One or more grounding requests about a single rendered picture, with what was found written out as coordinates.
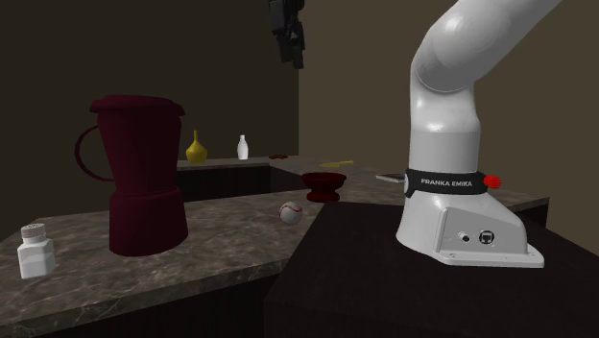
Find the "yellow vase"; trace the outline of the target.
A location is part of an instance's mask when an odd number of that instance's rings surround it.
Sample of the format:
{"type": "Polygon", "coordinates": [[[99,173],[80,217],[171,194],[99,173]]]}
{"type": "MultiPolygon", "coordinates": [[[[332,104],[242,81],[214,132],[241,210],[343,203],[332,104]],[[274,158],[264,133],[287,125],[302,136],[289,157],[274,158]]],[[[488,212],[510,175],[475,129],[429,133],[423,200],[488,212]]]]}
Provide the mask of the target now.
{"type": "Polygon", "coordinates": [[[193,141],[185,151],[190,163],[204,163],[207,160],[207,149],[199,142],[199,134],[193,131],[193,141]]]}

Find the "white red-stitched baseball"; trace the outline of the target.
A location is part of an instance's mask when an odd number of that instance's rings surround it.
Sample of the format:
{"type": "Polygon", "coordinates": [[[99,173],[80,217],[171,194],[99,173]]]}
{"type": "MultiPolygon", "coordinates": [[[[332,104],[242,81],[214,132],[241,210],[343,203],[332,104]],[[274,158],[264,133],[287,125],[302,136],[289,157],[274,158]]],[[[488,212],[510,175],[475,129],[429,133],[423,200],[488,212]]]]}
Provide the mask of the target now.
{"type": "Polygon", "coordinates": [[[302,217],[303,208],[294,202],[287,202],[279,209],[279,219],[287,225],[296,225],[302,217]]]}

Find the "dark robot stand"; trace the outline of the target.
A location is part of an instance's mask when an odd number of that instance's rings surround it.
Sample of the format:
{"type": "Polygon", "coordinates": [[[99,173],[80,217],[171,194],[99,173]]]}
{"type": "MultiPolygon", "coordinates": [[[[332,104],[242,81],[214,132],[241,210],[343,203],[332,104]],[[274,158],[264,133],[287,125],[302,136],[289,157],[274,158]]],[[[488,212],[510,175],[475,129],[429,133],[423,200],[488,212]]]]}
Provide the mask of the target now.
{"type": "Polygon", "coordinates": [[[325,204],[264,301],[264,338],[599,338],[599,256],[521,213],[540,269],[401,245],[398,205],[325,204]]]}

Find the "white salt shaker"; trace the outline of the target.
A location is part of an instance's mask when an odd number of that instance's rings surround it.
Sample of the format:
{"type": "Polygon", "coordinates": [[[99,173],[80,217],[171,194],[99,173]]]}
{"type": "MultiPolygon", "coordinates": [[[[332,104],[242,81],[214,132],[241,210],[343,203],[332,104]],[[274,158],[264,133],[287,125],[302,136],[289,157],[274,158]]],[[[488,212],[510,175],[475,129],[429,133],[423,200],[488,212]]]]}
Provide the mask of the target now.
{"type": "Polygon", "coordinates": [[[46,276],[56,267],[54,242],[46,235],[43,223],[33,223],[20,230],[22,244],[17,248],[22,279],[46,276]]]}

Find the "dark red pedestal bowl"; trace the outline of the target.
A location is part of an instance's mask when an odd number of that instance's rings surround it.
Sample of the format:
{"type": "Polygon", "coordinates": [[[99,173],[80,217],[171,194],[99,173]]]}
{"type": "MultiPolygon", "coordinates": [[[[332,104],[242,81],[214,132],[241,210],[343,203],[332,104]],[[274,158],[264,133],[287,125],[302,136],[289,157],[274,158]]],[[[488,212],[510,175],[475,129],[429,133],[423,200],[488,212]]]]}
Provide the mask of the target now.
{"type": "Polygon", "coordinates": [[[340,195],[336,192],[341,188],[347,177],[339,173],[312,172],[302,174],[304,185],[310,189],[306,199],[314,203],[337,202],[340,195]]]}

